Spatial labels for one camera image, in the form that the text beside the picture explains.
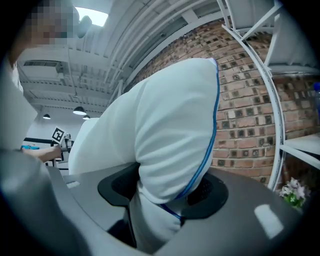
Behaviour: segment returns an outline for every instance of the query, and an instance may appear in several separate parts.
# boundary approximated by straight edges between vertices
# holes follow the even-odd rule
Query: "white pillow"
[[[218,81],[213,59],[192,58],[139,82],[106,109],[81,145],[78,135],[70,173],[138,162],[138,189],[151,202],[191,192],[211,163]]]

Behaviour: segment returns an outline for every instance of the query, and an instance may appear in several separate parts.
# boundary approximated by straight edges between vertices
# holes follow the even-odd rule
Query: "flowers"
[[[301,186],[297,179],[291,178],[290,182],[282,187],[279,195],[293,207],[301,208],[306,197],[310,195],[310,190],[307,186]]]

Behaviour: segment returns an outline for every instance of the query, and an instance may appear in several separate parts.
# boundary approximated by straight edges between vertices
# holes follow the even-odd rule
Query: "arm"
[[[51,146],[48,148],[41,148],[37,150],[33,149],[21,149],[24,154],[39,158],[42,162],[47,162],[55,158],[61,157],[61,147],[60,145]]]

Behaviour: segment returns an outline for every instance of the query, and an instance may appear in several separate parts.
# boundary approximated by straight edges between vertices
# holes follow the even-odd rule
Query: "white metal shelf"
[[[320,170],[320,160],[315,157],[286,144],[280,145],[280,149]]]
[[[305,151],[320,155],[320,133],[311,134],[304,137],[287,139],[284,145],[294,148],[296,150]]]
[[[316,135],[285,140],[285,121],[272,74],[292,72],[317,73],[319,64],[303,31],[277,0],[226,0],[232,28],[222,27],[244,48],[256,65],[270,97],[275,124],[275,154],[268,188],[275,190],[283,160],[289,153],[320,169],[320,161],[305,152],[320,154],[320,138]],[[258,31],[271,32],[271,44],[263,63],[246,39]]]

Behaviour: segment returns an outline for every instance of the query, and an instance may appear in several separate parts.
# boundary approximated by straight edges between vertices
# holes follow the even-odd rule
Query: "gray surface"
[[[113,255],[142,254],[103,232],[97,225],[93,225],[91,220],[93,219],[102,227],[107,227],[111,222],[120,218],[120,216],[115,216],[117,207],[114,207],[115,210],[112,209],[113,206],[108,206],[107,202],[102,203],[101,196],[97,191],[99,179],[111,175],[117,169],[65,177],[68,182],[82,183],[71,189],[72,194],[60,173],[52,167],[49,169],[61,209],[85,236],[94,255],[100,255],[104,252],[112,252]],[[209,218],[187,220],[173,239],[155,253],[156,256],[211,256],[213,253],[224,256],[263,255],[275,248],[292,231],[300,215],[264,185],[251,178],[226,171],[212,169],[210,172],[223,180],[228,187],[229,197],[225,205]],[[284,226],[284,230],[271,240],[266,236],[254,214],[255,208],[263,204],[270,205],[271,210]]]
[[[268,66],[293,65],[293,72],[297,71],[295,66],[309,65],[319,69],[317,57],[295,19],[284,8],[274,19],[274,31],[266,57]]]
[[[110,205],[98,192],[99,182],[132,163],[123,164],[104,170],[64,176],[66,183],[77,181],[80,185],[70,188],[70,191],[81,205],[81,208],[104,230],[108,230],[117,221],[122,220],[126,209]]]
[[[225,205],[207,219],[188,220],[156,256],[263,255],[291,232],[300,214],[261,183],[226,171],[209,171],[225,182],[229,197]],[[274,239],[265,235],[254,209],[269,204],[284,226]]]
[[[273,6],[274,0],[226,0],[235,29],[252,28]],[[267,22],[271,27],[274,20]]]
[[[53,190],[58,204],[65,214],[85,238],[93,256],[143,256],[146,255],[120,242],[100,228],[79,206],[70,193],[60,172],[48,167]]]

